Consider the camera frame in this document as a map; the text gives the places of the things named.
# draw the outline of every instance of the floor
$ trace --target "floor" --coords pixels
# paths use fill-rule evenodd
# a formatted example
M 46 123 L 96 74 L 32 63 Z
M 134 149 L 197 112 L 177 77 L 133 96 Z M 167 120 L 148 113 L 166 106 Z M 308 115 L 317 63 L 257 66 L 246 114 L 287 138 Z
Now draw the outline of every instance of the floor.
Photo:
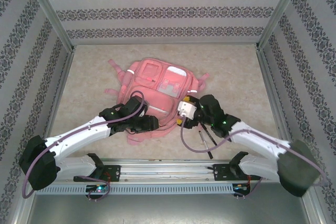
M 221 44 L 77 46 L 51 135 L 78 127 L 116 104 L 116 97 L 103 92 L 106 88 L 120 88 L 109 59 L 127 70 L 131 63 L 144 58 L 158 58 L 183 66 L 196 77 L 208 72 L 207 87 L 200 95 L 213 94 L 226 113 L 278 136 L 254 45 Z M 191 147 L 204 149 L 197 129 L 185 130 L 184 135 Z M 215 159 L 231 159 L 239 151 L 249 149 L 226 143 L 212 153 Z M 96 153 L 101 158 L 209 159 L 208 154 L 193 153 L 183 146 L 179 127 L 165 137 L 136 146 L 127 143 L 126 133 L 117 133 L 87 145 L 72 156 L 87 153 Z

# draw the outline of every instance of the black plastic cover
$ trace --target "black plastic cover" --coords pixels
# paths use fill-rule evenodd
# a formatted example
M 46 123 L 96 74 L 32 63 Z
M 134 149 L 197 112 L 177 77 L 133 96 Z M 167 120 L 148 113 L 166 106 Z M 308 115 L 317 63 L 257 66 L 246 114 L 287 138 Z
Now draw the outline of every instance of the black plastic cover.
M 218 122 L 221 122 L 225 117 L 224 111 L 219 105 L 218 100 L 216 100 L 212 94 L 202 96 L 199 99 L 199 104 L 203 112 L 202 123 L 215 125 Z
M 236 178 L 242 178 L 242 176 L 246 176 L 246 174 L 243 173 L 242 169 L 240 169 L 239 164 L 243 157 L 248 155 L 247 152 L 239 152 L 234 156 L 234 158 L 231 159 L 229 163 L 230 171 L 233 175 L 235 175 Z
M 19 165 L 25 174 L 38 154 L 46 148 L 45 141 L 40 136 L 34 136 L 28 141 L 19 160 Z M 57 177 L 57 166 L 53 153 L 48 151 L 44 154 L 31 171 L 28 180 L 34 190 L 41 190 L 54 182 Z
M 307 145 L 299 140 L 290 144 L 291 149 L 317 163 Z M 279 155 L 278 175 L 280 183 L 291 194 L 302 197 L 319 177 L 320 173 L 298 156 L 285 152 Z
M 92 158 L 96 166 L 96 169 L 88 177 L 104 181 L 110 179 L 111 182 L 119 182 L 120 165 L 104 165 L 102 160 L 95 153 L 88 153 L 87 155 Z M 92 182 L 92 180 L 74 176 L 74 182 Z
M 131 119 L 129 128 L 134 133 L 154 131 L 159 128 L 159 121 L 153 115 L 144 115 L 141 118 Z
M 124 118 L 125 116 L 128 116 L 132 113 L 134 113 L 138 108 L 139 106 L 141 105 L 141 97 L 135 95 L 133 97 L 131 97 L 127 103 L 122 106 L 120 108 L 120 110 L 118 111 L 118 113 L 120 114 L 120 118 Z M 143 109 L 145 110 L 145 113 L 147 112 L 147 103 L 145 102 L 144 105 L 143 105 Z M 136 115 L 135 117 L 139 116 L 141 113 L 143 112 L 143 110 L 140 110 Z

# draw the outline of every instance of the striped wall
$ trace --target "striped wall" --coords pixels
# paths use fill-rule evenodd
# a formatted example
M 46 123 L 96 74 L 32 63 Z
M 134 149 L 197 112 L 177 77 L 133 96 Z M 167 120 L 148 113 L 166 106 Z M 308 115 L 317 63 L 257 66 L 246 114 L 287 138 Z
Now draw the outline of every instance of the striped wall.
M 20 197 L 18 160 L 46 132 L 67 57 L 37 0 L 0 0 L 0 223 Z
M 76 44 L 257 42 L 279 0 L 50 0 Z
M 336 223 L 336 0 L 291 0 L 264 48 L 287 126 L 327 174 L 317 187 Z

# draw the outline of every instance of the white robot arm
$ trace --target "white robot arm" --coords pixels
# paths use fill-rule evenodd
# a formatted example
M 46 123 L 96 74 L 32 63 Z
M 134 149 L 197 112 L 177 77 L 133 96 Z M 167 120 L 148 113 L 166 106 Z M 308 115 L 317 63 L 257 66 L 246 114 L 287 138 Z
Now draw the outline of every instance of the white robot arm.
M 139 133 L 159 128 L 157 118 L 145 115 L 147 104 L 142 103 L 143 107 L 139 110 L 141 103 L 139 99 L 139 97 L 132 97 L 125 105 L 118 104 L 105 109 L 99 116 L 67 133 L 45 140 L 40 136 L 31 138 L 19 164 L 25 174 L 30 169 L 29 182 L 32 188 L 34 190 L 43 189 L 56 178 L 69 179 L 78 175 L 99 178 L 98 170 L 101 161 L 95 154 L 88 154 L 81 158 L 69 158 L 68 156 L 116 132 L 129 129 L 133 133 Z M 189 99 L 191 100 L 182 101 L 178 106 L 179 114 L 187 117 L 184 125 L 180 124 L 182 129 L 183 127 L 190 129 L 198 123 L 211 125 L 212 131 L 217 136 L 223 138 L 230 136 L 231 142 L 243 144 L 263 156 L 255 157 L 243 152 L 237 154 L 230 162 L 230 172 L 237 178 L 241 174 L 245 177 L 246 175 L 257 175 L 268 178 L 280 182 L 293 195 L 302 196 L 319 176 L 315 168 L 288 151 L 293 149 L 315 163 L 309 149 L 302 142 L 290 143 L 268 136 L 251 128 L 240 119 L 224 114 L 218 101 L 212 95 L 205 95 L 200 99 L 189 97 Z M 138 113 L 135 116 L 127 118 L 136 110 Z M 111 120 L 125 117 L 127 120 L 109 123 Z M 43 155 L 31 168 L 34 159 L 42 153 Z
M 304 142 L 280 140 L 250 127 L 239 118 L 225 114 L 213 95 L 200 99 L 186 97 L 180 102 L 178 111 L 180 116 L 185 117 L 179 124 L 182 142 L 189 150 L 209 152 L 224 142 L 204 151 L 191 149 L 183 140 L 183 128 L 190 129 L 202 123 L 211 126 L 218 137 L 243 144 L 263 156 L 243 152 L 237 154 L 230 162 L 230 169 L 237 177 L 243 174 L 271 179 L 280 182 L 291 194 L 301 197 L 320 174 L 324 176 Z

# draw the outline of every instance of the pen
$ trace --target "pen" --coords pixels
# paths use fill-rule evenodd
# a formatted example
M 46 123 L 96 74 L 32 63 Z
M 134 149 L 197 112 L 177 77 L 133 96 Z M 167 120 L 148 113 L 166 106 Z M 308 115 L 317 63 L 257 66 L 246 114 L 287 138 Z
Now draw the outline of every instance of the pen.
M 201 123 L 201 126 L 202 126 L 202 128 L 205 130 L 206 134 L 209 136 L 209 138 L 211 139 L 211 141 L 214 143 L 214 145 L 217 146 L 216 141 L 215 141 L 214 138 L 211 136 L 211 134 L 210 134 L 210 132 L 208 131 L 208 129 L 206 128 L 206 126 L 205 126 L 203 123 Z
M 198 131 L 199 135 L 201 136 L 201 139 L 205 145 L 205 148 L 206 149 L 209 149 L 208 145 L 206 144 L 206 141 L 204 140 L 204 137 L 203 137 L 203 134 L 201 133 L 201 131 Z M 208 152 L 208 155 L 209 155 L 209 158 L 210 159 L 213 159 L 214 157 L 212 156 L 211 152 Z

